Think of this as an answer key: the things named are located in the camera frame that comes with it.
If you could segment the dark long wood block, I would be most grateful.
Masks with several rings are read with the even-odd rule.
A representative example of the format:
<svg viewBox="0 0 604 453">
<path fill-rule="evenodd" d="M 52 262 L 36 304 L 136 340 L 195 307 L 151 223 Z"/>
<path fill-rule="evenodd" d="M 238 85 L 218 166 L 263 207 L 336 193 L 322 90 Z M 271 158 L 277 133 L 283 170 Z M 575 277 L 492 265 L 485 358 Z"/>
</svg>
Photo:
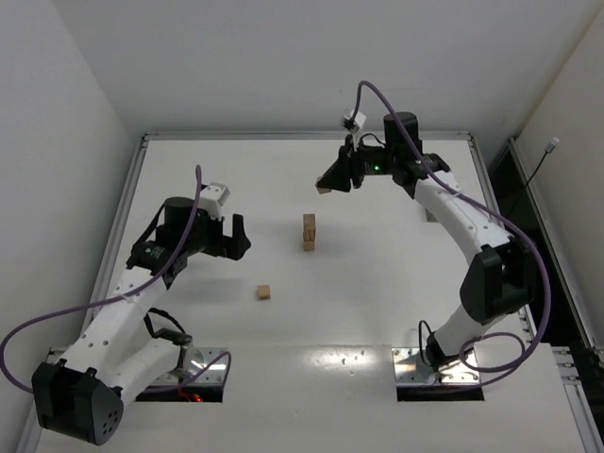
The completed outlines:
<svg viewBox="0 0 604 453">
<path fill-rule="evenodd" d="M 303 240 L 305 242 L 314 242 L 315 239 L 316 239 L 316 227 L 315 226 L 304 226 Z"/>
</svg>

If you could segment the grey transparent plastic bin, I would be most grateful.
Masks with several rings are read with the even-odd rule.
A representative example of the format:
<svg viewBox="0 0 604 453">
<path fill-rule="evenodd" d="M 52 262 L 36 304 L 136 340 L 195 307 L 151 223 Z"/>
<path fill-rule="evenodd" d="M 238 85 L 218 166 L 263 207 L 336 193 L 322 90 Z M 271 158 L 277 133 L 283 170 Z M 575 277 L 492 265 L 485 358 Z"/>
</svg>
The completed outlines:
<svg viewBox="0 0 604 453">
<path fill-rule="evenodd" d="M 429 223 L 438 223 L 437 217 L 428 209 L 425 209 L 426 218 Z"/>
</svg>

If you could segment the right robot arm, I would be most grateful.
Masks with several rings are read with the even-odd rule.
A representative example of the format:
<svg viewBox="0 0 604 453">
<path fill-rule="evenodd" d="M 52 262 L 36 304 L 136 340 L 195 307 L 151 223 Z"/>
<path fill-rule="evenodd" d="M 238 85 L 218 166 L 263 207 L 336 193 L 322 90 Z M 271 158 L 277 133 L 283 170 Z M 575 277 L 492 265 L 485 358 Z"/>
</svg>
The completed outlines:
<svg viewBox="0 0 604 453">
<path fill-rule="evenodd" d="M 469 341 L 533 299 L 536 264 L 525 243 L 463 200 L 450 166 L 439 155 L 424 153 L 413 113 L 385 115 L 385 141 L 380 145 L 364 142 L 364 122 L 361 113 L 344 116 L 348 132 L 344 144 L 315 186 L 320 193 L 348 193 L 368 176 L 391 176 L 434 216 L 463 253 L 468 270 L 460 287 L 461 303 L 428 336 L 420 354 L 426 366 L 437 371 L 467 351 Z"/>
</svg>

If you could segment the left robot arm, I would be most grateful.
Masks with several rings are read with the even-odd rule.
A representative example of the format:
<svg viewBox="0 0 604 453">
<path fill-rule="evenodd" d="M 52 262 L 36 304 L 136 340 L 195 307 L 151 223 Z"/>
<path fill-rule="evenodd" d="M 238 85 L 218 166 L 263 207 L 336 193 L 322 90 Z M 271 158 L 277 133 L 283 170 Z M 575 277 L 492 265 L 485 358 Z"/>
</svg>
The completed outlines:
<svg viewBox="0 0 604 453">
<path fill-rule="evenodd" d="M 130 357 L 124 354 L 148 312 L 166 294 L 190 257 L 240 260 L 251 242 L 244 218 L 232 216 L 223 232 L 220 200 L 203 195 L 166 199 L 132 245 L 112 303 L 54 363 L 41 363 L 32 390 L 42 428 L 87 442 L 105 444 L 126 407 L 157 378 L 182 369 L 190 335 L 161 328 Z"/>
</svg>

